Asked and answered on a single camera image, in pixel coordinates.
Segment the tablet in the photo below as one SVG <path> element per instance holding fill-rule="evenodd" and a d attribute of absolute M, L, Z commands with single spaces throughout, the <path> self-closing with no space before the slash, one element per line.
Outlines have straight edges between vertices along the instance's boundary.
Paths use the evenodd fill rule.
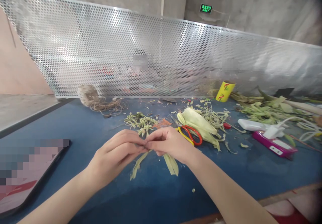
<path fill-rule="evenodd" d="M 0 218 L 25 203 L 67 146 L 69 139 L 0 142 Z"/>

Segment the scissors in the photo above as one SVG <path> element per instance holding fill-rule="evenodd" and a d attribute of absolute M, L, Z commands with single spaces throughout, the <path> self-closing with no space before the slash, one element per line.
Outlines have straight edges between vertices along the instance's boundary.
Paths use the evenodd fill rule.
<path fill-rule="evenodd" d="M 174 119 L 174 117 L 172 116 L 172 115 L 170 115 L 169 114 L 169 116 L 172 118 L 172 120 L 175 122 L 175 124 L 178 126 L 178 128 L 176 128 L 176 130 L 178 130 L 178 132 L 186 139 L 186 140 L 188 140 L 188 142 L 190 142 L 193 146 L 200 146 L 201 144 L 202 144 L 202 137 L 201 137 L 201 135 L 200 135 L 200 133 L 196 130 L 196 129 L 194 129 L 194 128 L 192 128 L 192 127 L 189 127 L 189 126 L 187 126 L 187 125 L 182 125 L 182 124 L 180 124 L 176 119 Z M 188 132 L 188 134 L 189 134 L 189 137 L 187 137 L 182 131 L 181 131 L 181 128 L 183 128 L 184 130 L 186 130 L 187 132 Z M 192 130 L 192 131 L 194 131 L 196 134 L 197 134 L 197 136 L 199 137 L 199 139 L 200 139 L 200 141 L 199 142 L 196 142 L 195 140 L 194 140 L 194 138 L 192 137 L 192 135 L 191 135 L 191 133 L 190 133 L 190 131 L 189 131 L 189 129 L 190 130 Z"/>

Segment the hand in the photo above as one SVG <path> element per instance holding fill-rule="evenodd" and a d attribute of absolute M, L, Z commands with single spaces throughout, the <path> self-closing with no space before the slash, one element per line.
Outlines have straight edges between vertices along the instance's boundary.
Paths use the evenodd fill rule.
<path fill-rule="evenodd" d="M 145 144 L 146 141 L 135 131 L 124 129 L 118 132 L 96 151 L 91 162 L 81 173 L 83 181 L 92 190 L 100 190 L 140 153 L 147 152 Z"/>
<path fill-rule="evenodd" d="M 190 156 L 198 151 L 173 127 L 160 128 L 145 140 L 146 148 L 155 150 L 158 156 L 168 153 L 183 164 L 186 164 Z"/>

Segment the forearm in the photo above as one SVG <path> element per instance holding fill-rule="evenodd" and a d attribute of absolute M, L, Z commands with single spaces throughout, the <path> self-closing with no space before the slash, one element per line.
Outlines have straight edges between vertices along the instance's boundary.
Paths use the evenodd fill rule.
<path fill-rule="evenodd" d="M 227 224 L 277 223 L 254 198 L 201 152 L 196 151 L 187 165 Z"/>
<path fill-rule="evenodd" d="M 95 194 L 87 187 L 82 172 L 29 213 L 19 224 L 68 223 L 78 210 Z"/>

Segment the red scissors handle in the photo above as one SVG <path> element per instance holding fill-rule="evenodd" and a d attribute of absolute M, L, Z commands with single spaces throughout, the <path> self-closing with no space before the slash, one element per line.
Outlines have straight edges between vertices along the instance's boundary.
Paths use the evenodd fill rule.
<path fill-rule="evenodd" d="M 194 142 L 194 144 L 195 144 L 196 146 L 200 146 L 200 145 L 202 144 L 202 137 L 201 137 L 200 133 L 199 133 L 196 129 L 194 129 L 194 128 L 192 128 L 192 127 L 189 127 L 189 126 L 187 126 L 187 125 L 185 125 L 185 126 L 181 126 L 181 127 L 182 127 L 183 129 L 185 129 L 185 130 L 188 132 L 190 139 Z M 198 136 L 198 137 L 199 137 L 199 139 L 200 139 L 200 141 L 199 141 L 199 142 L 196 142 L 196 141 L 194 140 L 194 138 L 192 137 L 192 135 L 191 135 L 191 133 L 189 132 L 189 130 L 188 130 L 188 129 L 190 129 L 190 130 L 194 131 L 194 132 L 197 134 L 197 136 Z"/>

